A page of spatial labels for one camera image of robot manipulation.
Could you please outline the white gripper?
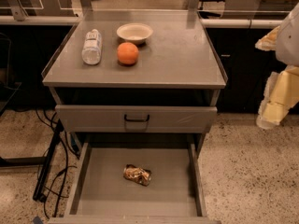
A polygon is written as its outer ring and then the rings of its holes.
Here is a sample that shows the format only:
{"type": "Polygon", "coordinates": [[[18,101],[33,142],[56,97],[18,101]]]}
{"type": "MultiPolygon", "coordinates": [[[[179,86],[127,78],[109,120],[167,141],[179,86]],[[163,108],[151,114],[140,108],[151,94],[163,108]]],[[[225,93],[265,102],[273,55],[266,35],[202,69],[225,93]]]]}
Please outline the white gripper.
{"type": "Polygon", "coordinates": [[[279,61],[293,65],[284,71],[272,72],[263,92],[256,124],[273,129],[299,102],[299,3],[280,24],[255,44],[263,51],[276,50],[279,61]]]}

